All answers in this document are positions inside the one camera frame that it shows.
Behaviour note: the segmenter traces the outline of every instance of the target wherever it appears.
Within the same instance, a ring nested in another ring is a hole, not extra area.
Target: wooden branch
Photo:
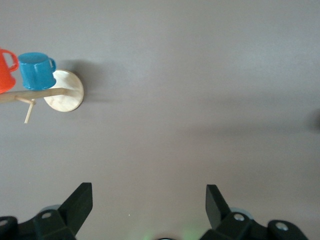
[[[9,91],[0,94],[0,104],[9,103],[15,101],[21,101],[21,99],[40,99],[45,97],[65,95],[68,92],[66,88],[49,88],[41,91]]]

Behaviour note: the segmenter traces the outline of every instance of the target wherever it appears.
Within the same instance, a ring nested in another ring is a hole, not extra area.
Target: gray surface
[[[79,240],[196,240],[217,184],[318,239],[319,15],[317,0],[1,1],[1,47],[48,54],[86,96],[70,113],[38,100],[28,125],[25,103],[0,106],[0,216],[92,182]]]

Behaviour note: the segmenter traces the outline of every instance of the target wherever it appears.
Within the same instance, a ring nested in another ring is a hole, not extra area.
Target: wooden mug tree
[[[84,99],[84,87],[80,79],[67,70],[56,70],[53,73],[56,84],[46,90],[11,91],[0,94],[0,103],[21,101],[30,104],[24,123],[27,124],[36,104],[35,99],[44,98],[54,110],[71,112],[77,109]]]

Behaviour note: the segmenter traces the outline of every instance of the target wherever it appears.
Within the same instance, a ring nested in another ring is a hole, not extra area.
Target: round wooden base
[[[84,86],[80,79],[67,70],[56,70],[53,73],[56,84],[52,87],[67,89],[64,95],[44,97],[46,103],[54,110],[60,112],[71,112],[77,109],[84,99]]]

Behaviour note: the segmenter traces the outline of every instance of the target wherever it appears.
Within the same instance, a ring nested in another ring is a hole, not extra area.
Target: blue mug
[[[56,62],[41,52],[27,52],[18,56],[23,86],[33,91],[45,90],[56,84],[53,72]]]

